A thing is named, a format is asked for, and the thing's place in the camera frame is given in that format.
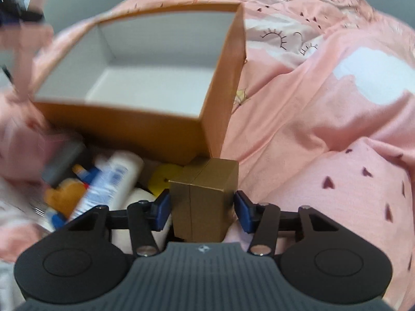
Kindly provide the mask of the yellow tape measure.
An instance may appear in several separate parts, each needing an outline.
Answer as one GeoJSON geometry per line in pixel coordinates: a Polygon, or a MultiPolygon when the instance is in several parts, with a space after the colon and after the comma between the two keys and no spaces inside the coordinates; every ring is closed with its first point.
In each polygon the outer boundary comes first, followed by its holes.
{"type": "Polygon", "coordinates": [[[158,197],[164,189],[170,187],[170,180],[182,171],[182,166],[176,164],[160,164],[155,167],[147,182],[147,188],[158,197]]]}

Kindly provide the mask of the gold cardboard box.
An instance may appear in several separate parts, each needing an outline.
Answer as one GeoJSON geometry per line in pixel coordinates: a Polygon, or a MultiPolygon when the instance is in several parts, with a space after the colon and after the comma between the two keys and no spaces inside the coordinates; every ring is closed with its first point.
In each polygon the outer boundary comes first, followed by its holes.
{"type": "Polygon", "coordinates": [[[175,237],[193,243],[221,242],[233,223],[239,163],[197,157],[170,180],[175,237]]]}

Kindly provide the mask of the white lotion tube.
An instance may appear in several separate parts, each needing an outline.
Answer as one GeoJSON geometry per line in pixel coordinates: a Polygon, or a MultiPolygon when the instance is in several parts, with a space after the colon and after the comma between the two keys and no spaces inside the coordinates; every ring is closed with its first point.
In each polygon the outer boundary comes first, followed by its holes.
{"type": "Polygon", "coordinates": [[[92,180],[82,199],[69,217],[74,220],[94,206],[121,209],[144,168],[144,160],[128,151],[116,151],[102,171],[92,180]]]}

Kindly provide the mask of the orange toy figure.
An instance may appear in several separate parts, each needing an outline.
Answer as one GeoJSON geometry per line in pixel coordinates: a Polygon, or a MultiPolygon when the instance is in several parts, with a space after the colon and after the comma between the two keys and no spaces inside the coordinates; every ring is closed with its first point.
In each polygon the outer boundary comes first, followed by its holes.
{"type": "Polygon", "coordinates": [[[86,191],[87,187],[82,181],[68,178],[56,189],[47,189],[44,201],[49,207],[69,219],[86,191]]]}

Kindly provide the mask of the dark grey case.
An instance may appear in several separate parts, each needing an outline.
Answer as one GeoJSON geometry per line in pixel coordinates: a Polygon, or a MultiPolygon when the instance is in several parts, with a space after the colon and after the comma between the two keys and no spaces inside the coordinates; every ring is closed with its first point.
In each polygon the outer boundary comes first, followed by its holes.
{"type": "Polygon", "coordinates": [[[52,188],[58,185],[66,178],[70,178],[72,167],[78,164],[85,153],[85,145],[78,140],[69,140],[55,153],[48,161],[42,171],[42,181],[52,188]]]}

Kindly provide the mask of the pink patterned bed sheet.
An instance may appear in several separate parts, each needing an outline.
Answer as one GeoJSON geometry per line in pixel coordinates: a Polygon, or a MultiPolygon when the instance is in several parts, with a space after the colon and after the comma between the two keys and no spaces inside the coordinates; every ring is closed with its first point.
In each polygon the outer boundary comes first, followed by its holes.
{"type": "MultiPolygon", "coordinates": [[[[15,56],[1,91],[2,310],[414,307],[413,29],[365,0],[126,0],[54,37],[42,2],[1,2],[1,49],[15,56]],[[44,201],[42,171],[67,141],[85,145],[70,178],[87,189],[116,151],[132,152],[51,124],[33,100],[45,67],[98,20],[196,3],[241,4],[245,28],[221,153],[197,157],[237,161],[236,192],[299,213],[299,231],[280,232],[274,255],[248,253],[253,234],[234,199],[221,242],[175,237],[171,204],[155,256],[112,243],[110,212],[127,200],[71,221],[44,201]]],[[[138,156],[129,196],[152,194],[155,167],[172,164],[138,156]]]]}

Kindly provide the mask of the orange cardboard storage box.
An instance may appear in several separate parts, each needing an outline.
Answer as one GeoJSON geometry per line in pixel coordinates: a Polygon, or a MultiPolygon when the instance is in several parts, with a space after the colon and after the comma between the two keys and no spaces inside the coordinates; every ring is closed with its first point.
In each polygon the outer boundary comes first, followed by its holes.
{"type": "Polygon", "coordinates": [[[33,100],[97,145],[184,165],[220,155],[244,62],[241,4],[135,11],[85,27],[40,74],[33,100]]]}

